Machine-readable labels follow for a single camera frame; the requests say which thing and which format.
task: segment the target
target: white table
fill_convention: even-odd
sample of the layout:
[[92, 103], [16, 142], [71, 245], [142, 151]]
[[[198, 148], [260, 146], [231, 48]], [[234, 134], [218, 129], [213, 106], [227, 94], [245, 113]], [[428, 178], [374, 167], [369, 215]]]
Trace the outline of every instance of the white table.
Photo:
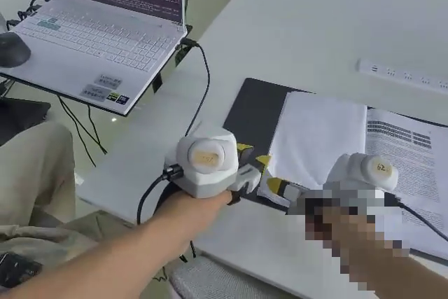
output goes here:
[[[360, 57], [445, 76], [448, 0], [231, 0], [200, 43], [211, 89], [200, 118], [222, 125], [246, 77], [343, 97], [448, 124], [448, 96], [362, 76]], [[86, 178], [78, 196], [128, 221], [160, 175], [204, 93], [206, 72], [192, 51]], [[148, 218], [161, 193], [148, 198]], [[195, 241], [209, 255], [302, 298], [372, 298], [340, 274], [337, 258], [305, 240], [301, 218], [243, 200]], [[448, 276], [442, 265], [424, 261]]]

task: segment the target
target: white cap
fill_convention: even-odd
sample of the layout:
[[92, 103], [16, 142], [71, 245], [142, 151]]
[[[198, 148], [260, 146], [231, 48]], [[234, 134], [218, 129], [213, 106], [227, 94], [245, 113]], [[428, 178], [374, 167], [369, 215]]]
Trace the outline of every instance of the white cap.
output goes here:
[[398, 170], [379, 155], [367, 155], [361, 162], [361, 173], [366, 182], [386, 192], [393, 192], [398, 183]]

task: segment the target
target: blurred hand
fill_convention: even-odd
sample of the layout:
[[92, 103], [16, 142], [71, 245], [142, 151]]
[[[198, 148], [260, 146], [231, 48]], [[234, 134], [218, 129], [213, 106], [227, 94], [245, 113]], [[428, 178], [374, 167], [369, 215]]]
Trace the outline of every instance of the blurred hand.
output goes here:
[[180, 224], [185, 238], [189, 241], [205, 231], [230, 201], [232, 193], [229, 191], [207, 199], [196, 199], [185, 192], [178, 192], [162, 204], [154, 218], [164, 218]]

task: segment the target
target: laptop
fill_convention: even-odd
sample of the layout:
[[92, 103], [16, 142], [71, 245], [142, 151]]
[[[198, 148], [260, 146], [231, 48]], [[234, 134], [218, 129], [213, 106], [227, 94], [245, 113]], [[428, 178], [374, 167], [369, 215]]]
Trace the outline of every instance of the laptop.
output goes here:
[[14, 28], [12, 79], [127, 116], [187, 35], [184, 0], [52, 0]]

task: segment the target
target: laptop sticker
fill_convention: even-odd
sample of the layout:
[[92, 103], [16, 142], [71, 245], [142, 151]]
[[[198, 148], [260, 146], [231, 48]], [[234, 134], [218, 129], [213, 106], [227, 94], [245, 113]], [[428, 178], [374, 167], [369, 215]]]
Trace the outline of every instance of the laptop sticker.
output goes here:
[[97, 85], [102, 85], [106, 88], [110, 88], [110, 89], [114, 89], [116, 90], [120, 84], [122, 83], [122, 79], [112, 76], [112, 75], [106, 75], [106, 74], [101, 74], [97, 77], [97, 79], [95, 80], [95, 84]]
[[110, 93], [111, 90], [109, 89], [89, 84], [79, 95], [82, 97], [93, 99], [94, 101], [104, 102]]
[[121, 95], [121, 96], [118, 98], [117, 103], [122, 104], [122, 105], [125, 105], [125, 104], [127, 103], [127, 101], [129, 101], [129, 97], [126, 97], [126, 96]]
[[107, 99], [109, 101], [116, 102], [119, 96], [120, 94], [117, 94], [116, 92], [111, 92], [110, 95], [107, 97]]

